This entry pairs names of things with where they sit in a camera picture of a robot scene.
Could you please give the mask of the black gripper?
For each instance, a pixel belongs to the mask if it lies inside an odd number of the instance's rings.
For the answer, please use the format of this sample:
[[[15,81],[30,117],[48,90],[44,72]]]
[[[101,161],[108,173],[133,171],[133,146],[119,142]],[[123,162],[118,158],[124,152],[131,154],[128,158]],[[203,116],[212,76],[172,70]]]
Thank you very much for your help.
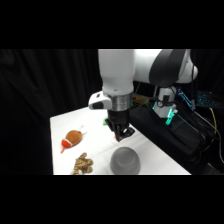
[[[115,132],[115,139],[120,142],[123,138],[131,137],[135,130],[129,126],[129,111],[111,111],[108,110],[106,120],[109,128]]]

